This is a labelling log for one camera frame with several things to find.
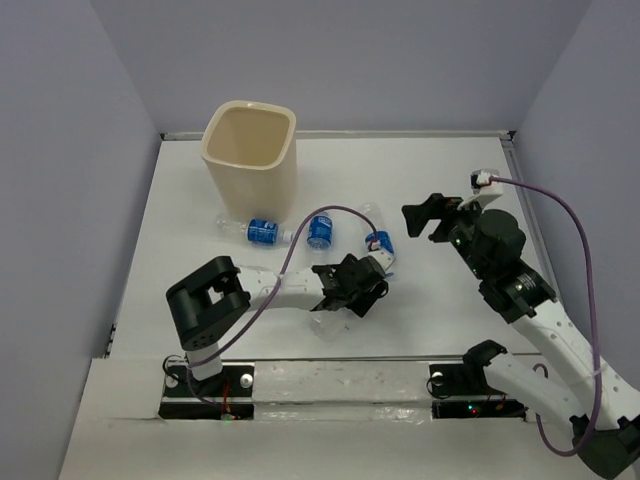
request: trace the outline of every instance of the white wall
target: white wall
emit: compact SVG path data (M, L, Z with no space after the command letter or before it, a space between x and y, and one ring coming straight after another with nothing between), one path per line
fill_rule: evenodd
M589 0L92 0L163 132L240 98L302 129L515 129Z
M640 2L594 2L516 135L524 177L556 191L584 222L603 354L637 388L639 46ZM579 238L559 207L534 200L566 306L586 333Z
M0 8L0 478L54 479L159 138L87 0Z

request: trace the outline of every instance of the bottle cap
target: bottle cap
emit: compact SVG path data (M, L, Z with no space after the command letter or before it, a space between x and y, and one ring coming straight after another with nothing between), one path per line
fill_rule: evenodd
M284 230L282 232L282 241L284 243L291 243L293 240L293 232L291 230Z

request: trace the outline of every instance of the plastic water bottle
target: plastic water bottle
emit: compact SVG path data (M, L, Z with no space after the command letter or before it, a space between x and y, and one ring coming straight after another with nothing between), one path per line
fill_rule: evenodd
M250 222L241 222L231 219L225 213L216 217L216 228L223 238L244 240L258 245L287 244L293 239L293 232L280 228L277 223L258 218Z
M307 244L312 251L326 251L331 246L332 237L333 222L327 212L320 212L309 222Z
M380 247L384 248L391 255L395 257L396 252L393 249L393 245L391 244L391 237L389 236L389 232L387 231L387 226L384 223L384 219L382 218L382 212L380 211L380 207L376 203L365 203L358 208L358 211L364 214L371 222L376 226L378 230L378 242L380 243ZM369 245L373 241L373 232L371 231L371 227L365 223L360 222L362 224L362 233L364 235L364 243L369 250Z

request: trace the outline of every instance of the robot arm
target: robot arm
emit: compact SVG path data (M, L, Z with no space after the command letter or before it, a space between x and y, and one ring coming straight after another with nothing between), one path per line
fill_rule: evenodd
M167 302L180 344L193 366L193 377L206 380L222 372L218 341L247 312L257 310L276 288L268 308L330 310L348 308L364 316L384 296L385 271L393 256L380 249L338 265L314 265L279 275L269 270L236 267L230 257L216 257L167 291Z
M493 345L489 353L481 348L486 342L472 348L465 363L474 364L489 386L517 397L553 422L572 437L574 446L586 431L594 404L594 376L601 374L596 430L578 455L598 475L615 478L640 456L640 392L603 359L600 372L593 372L591 345L568 318L554 290L520 259L526 238L516 219L501 210L484 210L502 194L502 186L490 181L496 173L473 172L474 195L468 200L436 193L421 205L404 206L409 236L419 236L430 220L439 220L429 239L448 242L458 251L480 280L486 303L540 351L567 388L527 373L497 344L499 348Z

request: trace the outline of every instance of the blue bottle label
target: blue bottle label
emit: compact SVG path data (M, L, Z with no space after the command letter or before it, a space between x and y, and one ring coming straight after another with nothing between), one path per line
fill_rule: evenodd
M373 240L373 232L367 235L367 238L364 239L364 243L367 246L367 250L369 249L369 244ZM391 255L395 255L396 252L393 251L393 245L391 245L391 237L384 230L378 232L378 241L380 242L380 246L384 248Z
M333 235L333 222L329 217L316 215L311 219L307 243L314 248L328 248Z
M253 243L275 245L278 239L278 224L254 218L249 222L247 239Z

